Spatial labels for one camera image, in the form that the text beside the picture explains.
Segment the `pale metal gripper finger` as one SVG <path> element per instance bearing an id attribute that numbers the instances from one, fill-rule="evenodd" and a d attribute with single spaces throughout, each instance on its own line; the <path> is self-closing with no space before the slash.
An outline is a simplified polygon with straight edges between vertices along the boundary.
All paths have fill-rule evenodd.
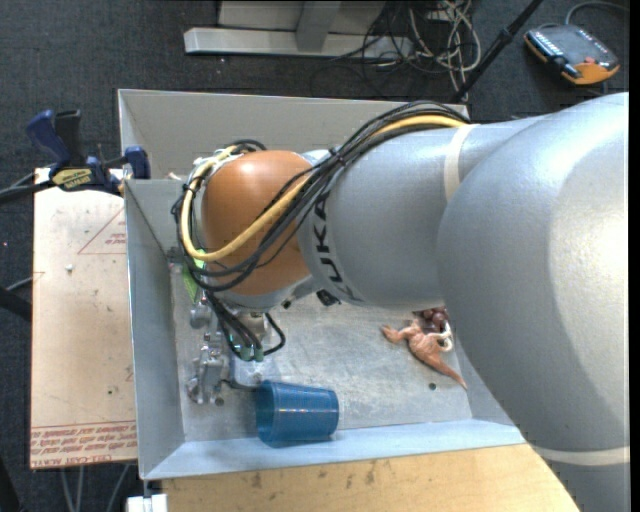
<path id="1" fill-rule="evenodd" d="M 189 398 L 198 405 L 215 403 L 226 378 L 226 355 L 220 337 L 205 332 L 192 363 L 194 373 L 186 383 Z"/>
<path id="2" fill-rule="evenodd" d="M 235 389 L 251 390 L 261 384 L 261 364 L 234 358 L 230 361 L 229 380 Z"/>

